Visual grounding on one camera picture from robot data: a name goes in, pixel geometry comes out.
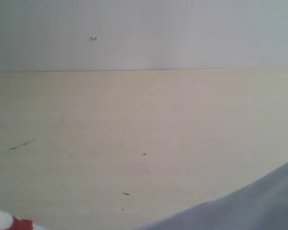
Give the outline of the white t-shirt red lettering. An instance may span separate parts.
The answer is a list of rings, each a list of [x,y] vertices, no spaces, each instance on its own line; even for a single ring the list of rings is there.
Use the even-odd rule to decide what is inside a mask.
[[[139,229],[288,230],[288,162],[245,187]]]

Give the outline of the small white wall anchor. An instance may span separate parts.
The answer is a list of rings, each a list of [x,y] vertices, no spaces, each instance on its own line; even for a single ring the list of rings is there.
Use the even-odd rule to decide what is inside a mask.
[[[97,38],[96,36],[91,36],[91,37],[90,37],[90,40],[91,40],[91,41],[95,41],[95,40],[97,40],[97,39],[98,39],[98,38]]]

